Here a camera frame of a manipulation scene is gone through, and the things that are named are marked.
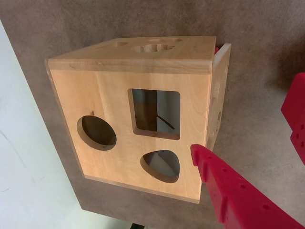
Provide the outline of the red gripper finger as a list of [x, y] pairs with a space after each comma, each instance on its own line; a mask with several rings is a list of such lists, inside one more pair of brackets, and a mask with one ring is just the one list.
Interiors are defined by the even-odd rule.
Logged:
[[226, 229], [302, 229], [267, 196], [206, 147], [190, 147], [215, 215]]

